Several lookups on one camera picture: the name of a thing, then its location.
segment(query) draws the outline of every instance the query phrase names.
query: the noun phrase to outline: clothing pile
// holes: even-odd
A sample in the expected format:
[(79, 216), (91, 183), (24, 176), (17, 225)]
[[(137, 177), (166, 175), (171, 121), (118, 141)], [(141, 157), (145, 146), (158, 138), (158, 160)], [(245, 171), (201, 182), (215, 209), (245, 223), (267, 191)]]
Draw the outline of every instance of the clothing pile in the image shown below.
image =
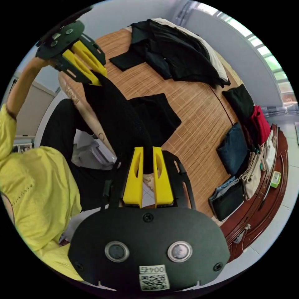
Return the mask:
[(276, 150), (273, 130), (260, 106), (255, 106), (242, 84), (222, 92), (235, 111), (239, 123), (226, 133), (217, 153), (231, 178), (216, 188), (209, 204), (219, 221), (227, 219), (243, 202), (250, 200), (262, 171), (271, 171)]
[(196, 34), (161, 18), (133, 23), (131, 29), (129, 50), (110, 58), (120, 70), (146, 62), (165, 80), (230, 85), (214, 50)]

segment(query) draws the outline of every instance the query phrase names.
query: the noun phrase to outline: green container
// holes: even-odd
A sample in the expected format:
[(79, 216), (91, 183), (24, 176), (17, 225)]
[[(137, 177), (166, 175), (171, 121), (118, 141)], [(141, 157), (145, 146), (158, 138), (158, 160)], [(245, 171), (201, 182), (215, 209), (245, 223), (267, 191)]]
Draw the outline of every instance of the green container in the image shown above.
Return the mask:
[(273, 172), (272, 180), (271, 180), (271, 187), (277, 188), (280, 184), (281, 173), (278, 171)]

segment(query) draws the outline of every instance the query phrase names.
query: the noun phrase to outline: red cloth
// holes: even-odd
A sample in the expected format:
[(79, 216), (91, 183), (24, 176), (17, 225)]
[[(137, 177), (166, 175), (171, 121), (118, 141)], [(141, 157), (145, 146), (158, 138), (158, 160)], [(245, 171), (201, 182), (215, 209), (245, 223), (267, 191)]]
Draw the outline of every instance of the red cloth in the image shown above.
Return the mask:
[(258, 142), (259, 145), (262, 145), (268, 139), (271, 129), (260, 106), (254, 106), (253, 114), (250, 117), (250, 120), (258, 130)]

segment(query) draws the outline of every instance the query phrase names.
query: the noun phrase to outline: yellow shirt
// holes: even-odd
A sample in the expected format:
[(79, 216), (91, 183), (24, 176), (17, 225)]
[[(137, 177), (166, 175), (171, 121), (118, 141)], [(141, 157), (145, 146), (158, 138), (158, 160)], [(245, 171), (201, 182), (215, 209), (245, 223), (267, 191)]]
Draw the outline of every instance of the yellow shirt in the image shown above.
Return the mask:
[(81, 212), (77, 184), (63, 155), (41, 146), (12, 153), (16, 121), (0, 110), (0, 190), (9, 199), (16, 229), (29, 248), (48, 266), (83, 280), (68, 259), (69, 245), (58, 241), (69, 219)]

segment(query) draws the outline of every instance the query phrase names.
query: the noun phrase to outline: black garment pile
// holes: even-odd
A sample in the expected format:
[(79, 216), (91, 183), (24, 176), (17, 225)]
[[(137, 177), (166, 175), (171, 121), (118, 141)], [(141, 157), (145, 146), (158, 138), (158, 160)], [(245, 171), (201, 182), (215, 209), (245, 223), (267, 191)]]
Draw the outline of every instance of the black garment pile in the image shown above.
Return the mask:
[(120, 70), (146, 62), (163, 79), (230, 85), (219, 77), (206, 48), (194, 37), (151, 19), (132, 25), (129, 50), (110, 61)]

